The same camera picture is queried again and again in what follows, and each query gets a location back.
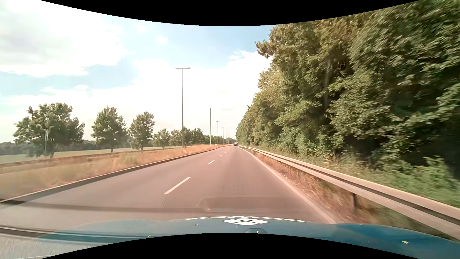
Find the blue sky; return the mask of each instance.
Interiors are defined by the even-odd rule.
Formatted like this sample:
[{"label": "blue sky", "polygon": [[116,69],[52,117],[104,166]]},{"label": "blue sky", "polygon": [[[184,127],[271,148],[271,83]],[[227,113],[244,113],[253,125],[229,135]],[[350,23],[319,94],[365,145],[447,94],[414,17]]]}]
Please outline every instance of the blue sky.
[{"label": "blue sky", "polygon": [[272,25],[210,27],[163,24],[87,12],[39,0],[0,4],[0,142],[12,141],[13,123],[28,106],[66,102],[91,125],[103,107],[115,106],[129,124],[144,111],[154,130],[179,129],[184,72],[184,125],[213,134],[219,122],[229,137],[250,104],[259,73],[270,60],[255,41]]}]

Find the lamp post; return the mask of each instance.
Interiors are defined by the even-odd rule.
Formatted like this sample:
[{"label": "lamp post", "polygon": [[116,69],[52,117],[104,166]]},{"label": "lamp post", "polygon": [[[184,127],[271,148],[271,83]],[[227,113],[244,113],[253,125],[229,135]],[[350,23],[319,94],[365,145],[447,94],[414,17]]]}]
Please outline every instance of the lamp post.
[{"label": "lamp post", "polygon": [[211,140],[213,138],[213,135],[211,134],[211,109],[214,109],[214,107],[208,108],[208,109],[209,109],[209,145],[212,147],[213,143],[211,142]]},{"label": "lamp post", "polygon": [[219,120],[217,121],[217,145],[219,145]]},{"label": "lamp post", "polygon": [[176,69],[182,70],[182,148],[184,148],[184,69],[190,69],[189,67],[178,67]]}]

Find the guardrail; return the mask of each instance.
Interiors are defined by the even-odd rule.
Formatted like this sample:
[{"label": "guardrail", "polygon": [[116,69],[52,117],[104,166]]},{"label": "guardrail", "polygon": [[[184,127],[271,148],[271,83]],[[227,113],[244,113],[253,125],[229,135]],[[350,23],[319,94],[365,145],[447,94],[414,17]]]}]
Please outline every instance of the guardrail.
[{"label": "guardrail", "polygon": [[460,209],[378,183],[253,147],[240,146],[304,171],[460,240]]}]

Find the road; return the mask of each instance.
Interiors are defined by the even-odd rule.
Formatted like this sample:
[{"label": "road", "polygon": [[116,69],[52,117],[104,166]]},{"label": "road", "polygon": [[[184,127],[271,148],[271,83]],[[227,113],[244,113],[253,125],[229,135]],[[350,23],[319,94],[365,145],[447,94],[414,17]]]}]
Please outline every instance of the road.
[{"label": "road", "polygon": [[228,146],[21,205],[0,205],[0,225],[61,230],[108,219],[222,215],[331,223],[294,189],[249,152]]}]

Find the white cloud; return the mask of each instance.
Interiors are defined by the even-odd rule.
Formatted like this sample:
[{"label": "white cloud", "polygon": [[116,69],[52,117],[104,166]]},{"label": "white cloud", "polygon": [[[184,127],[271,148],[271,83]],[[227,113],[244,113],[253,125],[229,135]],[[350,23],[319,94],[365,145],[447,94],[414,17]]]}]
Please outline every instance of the white cloud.
[{"label": "white cloud", "polygon": [[166,43],[168,41],[168,39],[163,37],[163,36],[158,36],[156,38],[156,41],[158,41],[159,43]]},{"label": "white cloud", "polygon": [[138,33],[143,33],[147,30],[147,26],[145,25],[136,24],[136,27],[138,28]]},{"label": "white cloud", "polygon": [[129,52],[121,27],[102,14],[39,0],[0,0],[0,71],[84,75],[85,67],[115,65]]},{"label": "white cloud", "polygon": [[[250,105],[254,93],[259,89],[257,81],[260,72],[270,66],[270,59],[257,53],[241,52],[242,59],[230,61],[216,70],[192,67],[184,70],[184,125],[199,127],[209,134],[209,109],[212,110],[212,131],[219,133],[222,127],[228,137],[235,137],[235,128]],[[182,116],[182,73],[159,59],[134,62],[139,69],[138,79],[131,86],[111,89],[91,89],[90,86],[75,86],[71,90],[43,89],[40,95],[19,95],[3,97],[6,103],[15,107],[15,112],[1,116],[0,142],[11,141],[15,131],[14,123],[25,117],[26,109],[39,104],[65,102],[74,109],[86,124],[84,138],[92,139],[91,126],[97,112],[105,106],[115,106],[128,125],[138,113],[149,111],[155,116],[155,132],[167,128],[180,129]]]}]

